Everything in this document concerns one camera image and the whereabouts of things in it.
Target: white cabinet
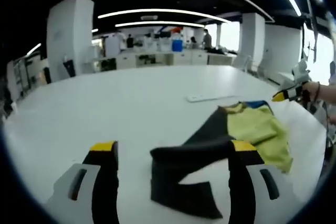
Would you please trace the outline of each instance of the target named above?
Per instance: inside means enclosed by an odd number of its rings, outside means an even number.
[[[207,65],[208,54],[201,50],[192,51],[192,65]]]
[[[117,63],[117,70],[137,67],[137,59],[134,54],[120,54],[115,60]]]
[[[192,54],[190,51],[175,52],[173,56],[173,65],[190,65]]]

